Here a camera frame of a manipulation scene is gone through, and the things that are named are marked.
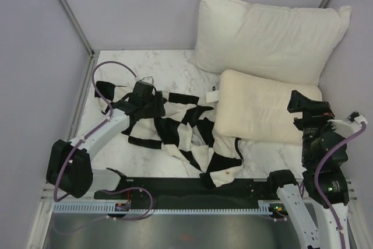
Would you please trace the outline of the black white checkered pillowcase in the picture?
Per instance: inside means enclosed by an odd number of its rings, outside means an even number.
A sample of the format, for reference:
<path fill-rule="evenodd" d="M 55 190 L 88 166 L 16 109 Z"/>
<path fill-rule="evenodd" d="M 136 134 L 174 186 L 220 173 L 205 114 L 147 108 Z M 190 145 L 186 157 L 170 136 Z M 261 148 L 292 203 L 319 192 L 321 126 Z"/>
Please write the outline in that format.
<path fill-rule="evenodd" d="M 198 96 L 162 92 L 165 115 L 132 121 L 122 132 L 130 144 L 164 150 L 200 172 L 209 189 L 232 183 L 242 170 L 239 138 L 214 128 L 216 108 Z"/>

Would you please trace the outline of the cream quilted pillow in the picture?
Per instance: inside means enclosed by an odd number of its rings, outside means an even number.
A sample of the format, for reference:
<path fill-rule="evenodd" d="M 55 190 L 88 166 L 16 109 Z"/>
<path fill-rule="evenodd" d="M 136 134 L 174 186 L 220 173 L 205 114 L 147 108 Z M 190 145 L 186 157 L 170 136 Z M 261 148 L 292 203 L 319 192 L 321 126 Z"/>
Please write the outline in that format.
<path fill-rule="evenodd" d="M 293 125 L 293 118 L 300 118 L 302 114 L 287 111 L 293 90 L 311 100 L 322 100 L 317 86 L 224 71 L 220 78 L 214 130 L 221 136 L 301 145 L 302 132 Z"/>

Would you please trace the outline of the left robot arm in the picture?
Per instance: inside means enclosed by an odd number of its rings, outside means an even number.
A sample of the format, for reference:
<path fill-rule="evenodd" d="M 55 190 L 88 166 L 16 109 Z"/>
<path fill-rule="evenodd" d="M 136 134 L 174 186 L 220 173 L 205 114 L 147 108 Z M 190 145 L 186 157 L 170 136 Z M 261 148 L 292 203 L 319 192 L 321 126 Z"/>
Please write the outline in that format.
<path fill-rule="evenodd" d="M 142 119 L 165 115 L 163 94 L 144 81 L 137 81 L 133 91 L 116 102 L 105 99 L 108 112 L 101 122 L 81 136 L 69 141 L 58 140 L 51 149 L 46 180 L 54 186 L 54 194 L 81 198 L 88 191 L 107 191 L 113 198 L 123 198 L 128 190 L 121 174 L 110 168 L 92 168 L 94 157 L 115 136 Z"/>

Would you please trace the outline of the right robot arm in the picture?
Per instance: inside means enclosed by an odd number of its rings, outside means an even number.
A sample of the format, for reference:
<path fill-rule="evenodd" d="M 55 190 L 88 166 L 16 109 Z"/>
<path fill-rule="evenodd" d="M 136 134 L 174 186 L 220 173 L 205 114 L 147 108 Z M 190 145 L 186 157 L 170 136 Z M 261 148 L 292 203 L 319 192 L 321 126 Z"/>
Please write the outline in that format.
<path fill-rule="evenodd" d="M 301 113 L 294 126 L 302 132 L 302 184 L 316 219 L 313 220 L 290 170 L 273 171 L 266 192 L 280 199 L 290 217 L 301 248 L 349 248 L 346 232 L 349 191 L 340 166 L 348 159 L 347 139 L 336 132 L 335 116 L 327 101 L 291 92 L 289 113 Z"/>

